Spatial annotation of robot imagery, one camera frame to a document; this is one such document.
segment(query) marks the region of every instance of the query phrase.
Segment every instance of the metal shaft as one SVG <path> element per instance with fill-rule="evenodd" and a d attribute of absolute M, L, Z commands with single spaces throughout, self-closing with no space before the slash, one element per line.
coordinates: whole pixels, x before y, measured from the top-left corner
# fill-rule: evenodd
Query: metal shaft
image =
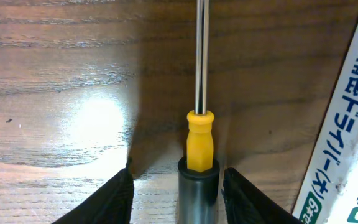
<path fill-rule="evenodd" d="M 197 0 L 196 114 L 206 114 L 209 0 Z"/>

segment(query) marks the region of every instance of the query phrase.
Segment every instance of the screwdriver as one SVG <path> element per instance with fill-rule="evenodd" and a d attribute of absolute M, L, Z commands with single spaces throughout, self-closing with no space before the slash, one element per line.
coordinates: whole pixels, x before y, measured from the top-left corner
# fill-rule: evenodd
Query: screwdriver
<path fill-rule="evenodd" d="M 209 0 L 197 0 L 195 109 L 187 114 L 186 156 L 178 163 L 179 223 L 216 223 L 219 163 L 213 159 L 212 122 L 206 109 Z"/>

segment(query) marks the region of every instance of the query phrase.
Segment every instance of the wooden surface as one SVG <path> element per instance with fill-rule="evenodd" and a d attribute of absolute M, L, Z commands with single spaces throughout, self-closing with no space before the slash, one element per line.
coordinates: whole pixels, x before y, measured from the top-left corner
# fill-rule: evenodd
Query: wooden surface
<path fill-rule="evenodd" d="M 195 9 L 190 0 L 0 0 L 0 223 L 54 221 L 128 151 L 139 177 L 132 222 L 175 222 Z M 288 211 L 357 16 L 358 0 L 211 2 L 217 157 Z"/>

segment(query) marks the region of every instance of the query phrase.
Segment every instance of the dark wood panel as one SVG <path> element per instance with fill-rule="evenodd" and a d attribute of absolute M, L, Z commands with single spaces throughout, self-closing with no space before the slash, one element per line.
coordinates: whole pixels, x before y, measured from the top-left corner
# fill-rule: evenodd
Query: dark wood panel
<path fill-rule="evenodd" d="M 133 158 L 134 223 L 175 222 L 195 1 L 0 0 L 0 223 L 48 223 Z M 358 0 L 213 1 L 216 157 L 290 211 Z M 219 220 L 224 223 L 222 201 Z"/>

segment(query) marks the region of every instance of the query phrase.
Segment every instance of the packaging box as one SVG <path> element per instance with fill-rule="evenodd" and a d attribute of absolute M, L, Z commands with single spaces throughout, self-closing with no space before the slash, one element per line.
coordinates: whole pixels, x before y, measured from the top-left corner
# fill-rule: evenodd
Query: packaging box
<path fill-rule="evenodd" d="M 293 215 L 305 224 L 358 223 L 358 25 Z"/>

